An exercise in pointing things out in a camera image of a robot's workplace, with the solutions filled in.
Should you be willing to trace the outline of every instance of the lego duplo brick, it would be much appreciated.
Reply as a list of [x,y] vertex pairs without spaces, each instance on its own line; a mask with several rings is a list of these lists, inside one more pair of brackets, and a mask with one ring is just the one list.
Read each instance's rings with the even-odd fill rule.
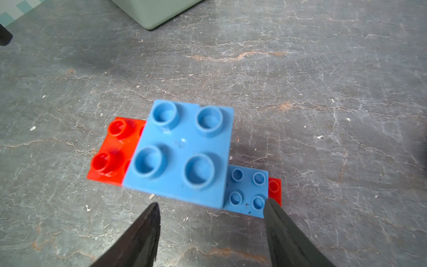
[[145,29],[154,29],[201,0],[113,0]]
[[276,200],[282,206],[282,180],[273,177],[268,178],[268,197]]
[[108,126],[107,136],[99,152],[92,158],[87,178],[122,186],[145,123],[144,120],[115,118]]
[[123,186],[223,205],[234,110],[156,100]]
[[223,207],[225,210],[264,218],[267,198],[267,171],[228,166]]

